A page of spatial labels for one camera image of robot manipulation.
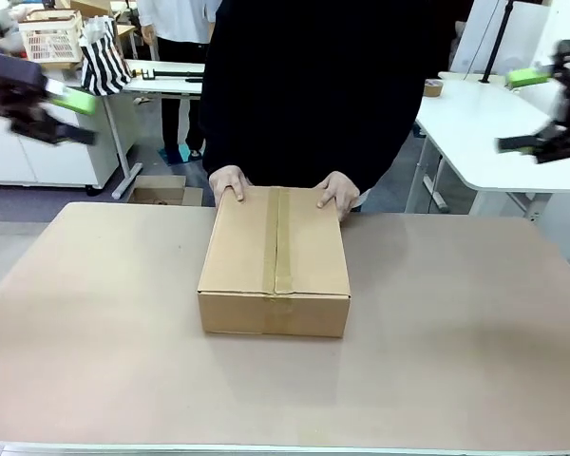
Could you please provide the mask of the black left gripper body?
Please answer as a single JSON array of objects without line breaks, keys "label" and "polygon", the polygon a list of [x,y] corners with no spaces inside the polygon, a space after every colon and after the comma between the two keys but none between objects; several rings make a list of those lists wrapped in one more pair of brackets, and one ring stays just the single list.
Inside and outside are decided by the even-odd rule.
[{"label": "black left gripper body", "polygon": [[47,78],[32,82],[0,79],[0,118],[10,121],[10,130],[33,139],[52,139],[53,121],[41,107],[46,98]]}]

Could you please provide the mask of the person's left hand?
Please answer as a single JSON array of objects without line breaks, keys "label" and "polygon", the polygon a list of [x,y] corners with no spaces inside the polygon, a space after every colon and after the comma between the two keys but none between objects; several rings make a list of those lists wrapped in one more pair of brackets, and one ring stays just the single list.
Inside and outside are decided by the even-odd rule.
[{"label": "person's left hand", "polygon": [[352,209],[360,205],[360,190],[343,173],[331,172],[315,188],[322,192],[317,202],[317,207],[324,208],[332,201],[339,221],[343,221]]}]

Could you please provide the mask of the person's right hand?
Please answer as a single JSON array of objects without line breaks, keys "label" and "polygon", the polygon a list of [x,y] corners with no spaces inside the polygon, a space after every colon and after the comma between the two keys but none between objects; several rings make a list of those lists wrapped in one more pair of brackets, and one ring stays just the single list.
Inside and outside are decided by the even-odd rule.
[{"label": "person's right hand", "polygon": [[213,172],[208,177],[216,206],[219,206],[223,195],[231,190],[237,201],[244,201],[244,193],[249,182],[238,166],[227,165]]}]

